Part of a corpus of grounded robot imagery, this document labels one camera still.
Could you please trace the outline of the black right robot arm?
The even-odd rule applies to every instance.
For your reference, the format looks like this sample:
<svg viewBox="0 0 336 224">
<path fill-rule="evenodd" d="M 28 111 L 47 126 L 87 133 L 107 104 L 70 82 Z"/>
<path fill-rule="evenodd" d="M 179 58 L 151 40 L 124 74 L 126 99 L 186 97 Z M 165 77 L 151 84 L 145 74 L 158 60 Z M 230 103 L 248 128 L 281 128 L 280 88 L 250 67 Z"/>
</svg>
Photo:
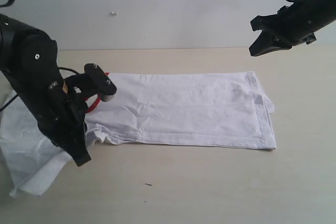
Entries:
<svg viewBox="0 0 336 224">
<path fill-rule="evenodd" d="M 250 21 L 261 34 L 249 47 L 252 57 L 316 41 L 315 32 L 335 21 L 335 0 L 286 0 L 276 14 L 256 16 Z"/>
</svg>

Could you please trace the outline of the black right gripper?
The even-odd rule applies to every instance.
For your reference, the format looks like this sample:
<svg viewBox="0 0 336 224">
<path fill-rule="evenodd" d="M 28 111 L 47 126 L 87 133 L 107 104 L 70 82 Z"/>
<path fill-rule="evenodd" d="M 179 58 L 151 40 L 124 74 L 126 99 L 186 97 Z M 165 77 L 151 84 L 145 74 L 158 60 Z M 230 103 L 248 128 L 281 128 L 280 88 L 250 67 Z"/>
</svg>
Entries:
<svg viewBox="0 0 336 224">
<path fill-rule="evenodd" d="M 261 31 L 249 47 L 252 57 L 289 50 L 302 43 L 309 45 L 317 40 L 308 20 L 285 6 L 277 14 L 256 16 L 250 24 L 253 31 Z"/>
</svg>

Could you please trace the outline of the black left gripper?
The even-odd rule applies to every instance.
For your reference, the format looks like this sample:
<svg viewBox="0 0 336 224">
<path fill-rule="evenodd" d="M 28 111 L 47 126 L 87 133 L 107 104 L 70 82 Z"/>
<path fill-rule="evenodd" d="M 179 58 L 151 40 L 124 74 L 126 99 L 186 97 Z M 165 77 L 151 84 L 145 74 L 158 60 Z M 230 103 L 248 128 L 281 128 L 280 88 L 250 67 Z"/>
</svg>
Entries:
<svg viewBox="0 0 336 224">
<path fill-rule="evenodd" d="M 52 143 L 66 151 L 78 167 L 91 161 L 86 148 L 82 102 L 73 86 L 59 74 L 36 77 L 38 127 Z"/>
</svg>

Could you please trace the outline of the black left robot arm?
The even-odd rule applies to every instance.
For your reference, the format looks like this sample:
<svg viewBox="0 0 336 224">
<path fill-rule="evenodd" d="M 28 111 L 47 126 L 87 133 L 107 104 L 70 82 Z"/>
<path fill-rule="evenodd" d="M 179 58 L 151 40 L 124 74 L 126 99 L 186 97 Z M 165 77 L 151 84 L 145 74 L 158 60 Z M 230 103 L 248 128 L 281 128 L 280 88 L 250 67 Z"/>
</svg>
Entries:
<svg viewBox="0 0 336 224">
<path fill-rule="evenodd" d="M 82 166 L 91 160 L 85 110 L 59 71 L 57 53 L 57 43 L 45 32 L 1 15 L 1 72 L 43 135 Z"/>
</svg>

